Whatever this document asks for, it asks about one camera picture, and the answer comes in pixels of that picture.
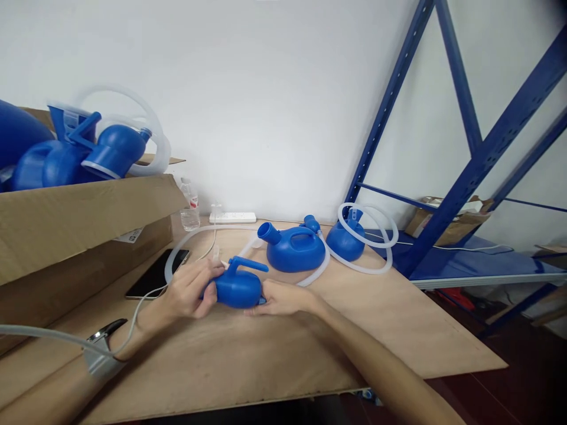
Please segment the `wooden table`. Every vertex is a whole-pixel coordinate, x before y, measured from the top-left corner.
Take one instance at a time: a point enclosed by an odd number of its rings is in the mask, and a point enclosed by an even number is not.
[[[176,240],[184,234],[178,220],[174,217]],[[288,228],[295,224],[275,225]],[[219,231],[222,259],[237,254],[251,233]],[[212,238],[213,232],[192,238],[188,244],[192,257],[201,256]],[[117,318],[130,319],[137,301],[126,300],[124,294],[160,254],[71,311],[53,328],[86,338]],[[268,263],[265,250],[249,257]],[[367,248],[358,263],[379,267],[383,260]],[[289,283],[308,275],[275,270],[258,273],[261,279],[269,276]],[[424,378],[506,367],[396,270],[372,276],[331,259],[311,289]],[[74,345],[43,338],[8,353],[0,360],[0,407],[79,352]],[[180,322],[145,347],[100,394],[83,423],[115,423],[365,386],[329,331],[316,319],[306,314],[250,318],[242,311],[217,305],[205,319]]]

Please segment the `hand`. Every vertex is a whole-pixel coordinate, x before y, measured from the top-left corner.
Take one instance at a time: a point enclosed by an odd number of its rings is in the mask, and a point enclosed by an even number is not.
[[[266,303],[245,310],[245,315],[290,315],[297,311],[310,311],[318,299],[308,289],[271,279],[262,282],[262,295]]]
[[[168,314],[194,319],[205,317],[217,302],[217,288],[214,282],[210,285],[208,282],[223,273],[224,266],[218,260],[202,259],[183,264],[162,297]]]

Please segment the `dark floor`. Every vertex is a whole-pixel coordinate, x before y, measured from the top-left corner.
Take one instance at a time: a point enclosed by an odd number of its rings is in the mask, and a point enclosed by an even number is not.
[[[429,296],[472,333],[482,327],[465,312],[434,293]],[[474,300],[476,314],[488,318],[504,305]],[[469,425],[565,424],[561,394],[567,394],[567,341],[545,328],[534,328],[522,316],[512,319],[485,340],[510,366],[428,380]],[[378,407],[352,394],[248,406],[144,424],[398,424],[386,407]]]

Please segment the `smartphone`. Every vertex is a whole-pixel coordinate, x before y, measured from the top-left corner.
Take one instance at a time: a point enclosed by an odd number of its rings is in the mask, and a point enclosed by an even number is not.
[[[126,292],[128,299],[140,299],[148,292],[165,286],[165,263],[173,250],[165,250],[163,254],[153,263],[148,270],[138,279],[136,283]],[[173,260],[173,272],[181,265],[181,262],[189,255],[188,250],[180,250]],[[156,299],[160,292],[154,292],[146,299]]]

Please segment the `wrist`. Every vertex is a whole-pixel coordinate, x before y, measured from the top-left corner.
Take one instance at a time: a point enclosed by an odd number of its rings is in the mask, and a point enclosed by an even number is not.
[[[161,296],[143,307],[138,314],[136,327],[143,335],[152,337],[177,320],[168,308],[165,297]]]
[[[311,292],[310,290],[307,290],[306,293],[307,294],[304,297],[304,302],[302,303],[300,310],[314,316],[318,316],[321,312],[321,309],[326,304],[325,301],[323,300],[323,298]]]

